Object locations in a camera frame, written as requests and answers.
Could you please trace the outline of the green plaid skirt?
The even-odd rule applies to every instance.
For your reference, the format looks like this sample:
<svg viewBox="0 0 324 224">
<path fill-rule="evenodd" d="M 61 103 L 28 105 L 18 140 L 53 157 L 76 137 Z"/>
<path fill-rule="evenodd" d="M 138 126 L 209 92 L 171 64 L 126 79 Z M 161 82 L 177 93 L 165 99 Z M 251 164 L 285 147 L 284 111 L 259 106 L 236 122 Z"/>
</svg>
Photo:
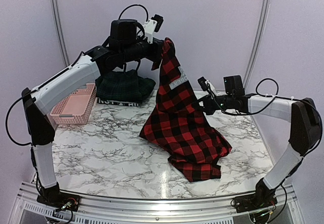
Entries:
<svg viewBox="0 0 324 224">
<path fill-rule="evenodd" d="M 97 97 L 102 100 L 142 103 L 152 93 L 156 82 L 140 77 L 137 70 L 111 71 L 96 80 Z"/>
</svg>

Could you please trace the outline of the red black plaid shirt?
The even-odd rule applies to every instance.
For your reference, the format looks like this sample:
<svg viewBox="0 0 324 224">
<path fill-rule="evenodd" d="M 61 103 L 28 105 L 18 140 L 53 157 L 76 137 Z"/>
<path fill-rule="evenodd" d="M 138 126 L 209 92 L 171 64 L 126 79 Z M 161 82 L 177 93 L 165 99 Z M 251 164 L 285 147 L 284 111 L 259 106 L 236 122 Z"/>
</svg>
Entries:
<svg viewBox="0 0 324 224">
<path fill-rule="evenodd" d="M 189 182 L 219 179 L 218 160 L 232 146 L 210 126 L 203 111 L 194 107 L 197 97 L 168 37 L 161 55 L 156 105 L 139 136 L 167 151 L 168 162 Z"/>
</svg>

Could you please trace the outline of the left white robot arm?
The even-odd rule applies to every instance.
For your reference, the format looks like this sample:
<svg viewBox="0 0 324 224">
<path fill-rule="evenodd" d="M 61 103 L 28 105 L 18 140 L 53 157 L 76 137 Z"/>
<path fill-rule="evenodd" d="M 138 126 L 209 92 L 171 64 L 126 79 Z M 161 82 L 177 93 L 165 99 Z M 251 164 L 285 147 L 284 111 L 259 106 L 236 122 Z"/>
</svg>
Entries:
<svg viewBox="0 0 324 224">
<path fill-rule="evenodd" d="M 22 100 L 28 131 L 31 135 L 32 160 L 41 184 L 40 196 L 53 206 L 60 206 L 65 197 L 60 192 L 54 173 L 52 142 L 55 130 L 47 114 L 72 92 L 127 62 L 148 59 L 161 62 L 163 41 L 154 38 L 163 23 L 159 15 L 140 24 L 134 19 L 118 19 L 111 23 L 106 41 L 85 53 L 77 60 L 33 90 L 26 88 Z"/>
</svg>

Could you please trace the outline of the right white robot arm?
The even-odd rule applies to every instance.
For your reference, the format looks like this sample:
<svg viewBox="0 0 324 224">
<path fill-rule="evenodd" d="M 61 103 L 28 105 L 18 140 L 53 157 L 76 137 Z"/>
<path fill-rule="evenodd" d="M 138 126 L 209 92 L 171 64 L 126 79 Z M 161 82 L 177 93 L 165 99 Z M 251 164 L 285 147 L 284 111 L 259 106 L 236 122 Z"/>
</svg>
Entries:
<svg viewBox="0 0 324 224">
<path fill-rule="evenodd" d="M 218 95 L 212 83 L 201 77 L 198 84 L 207 93 L 199 100 L 208 115 L 221 111 L 229 116 L 263 116 L 286 123 L 289 128 L 287 147 L 273 168 L 262 177 L 251 196 L 251 204 L 261 208 L 276 189 L 291 177 L 303 160 L 318 147 L 323 135 L 323 123 L 312 98 L 297 99 L 274 94 L 262 94 L 256 88 L 247 94 L 241 76 L 223 79 L 225 93 Z"/>
</svg>

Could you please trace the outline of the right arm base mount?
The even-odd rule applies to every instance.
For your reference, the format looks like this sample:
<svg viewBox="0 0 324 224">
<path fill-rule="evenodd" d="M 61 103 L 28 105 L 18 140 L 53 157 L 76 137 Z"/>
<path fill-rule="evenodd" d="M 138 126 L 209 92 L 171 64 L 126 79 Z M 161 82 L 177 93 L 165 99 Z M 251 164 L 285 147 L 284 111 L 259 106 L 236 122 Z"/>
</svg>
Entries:
<svg viewBox="0 0 324 224">
<path fill-rule="evenodd" d="M 242 213 L 266 207 L 274 207 L 277 204 L 277 198 L 275 195 L 272 195 L 268 199 L 258 202 L 256 194 L 248 194 L 234 197 L 230 204 L 236 209 L 237 213 Z"/>
</svg>

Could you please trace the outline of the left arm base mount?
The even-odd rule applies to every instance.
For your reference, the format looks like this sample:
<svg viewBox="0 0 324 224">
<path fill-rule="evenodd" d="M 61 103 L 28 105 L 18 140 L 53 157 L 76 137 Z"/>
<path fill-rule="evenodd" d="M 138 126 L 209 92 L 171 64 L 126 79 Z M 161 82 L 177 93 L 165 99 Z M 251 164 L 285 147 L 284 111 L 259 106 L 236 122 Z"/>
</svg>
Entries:
<svg viewBox="0 0 324 224">
<path fill-rule="evenodd" d="M 58 200 L 54 200 L 53 198 L 48 200 L 41 195 L 38 195 L 36 201 L 44 205 L 55 207 L 57 211 L 78 211 L 80 205 L 80 196 L 60 192 L 58 195 Z"/>
</svg>

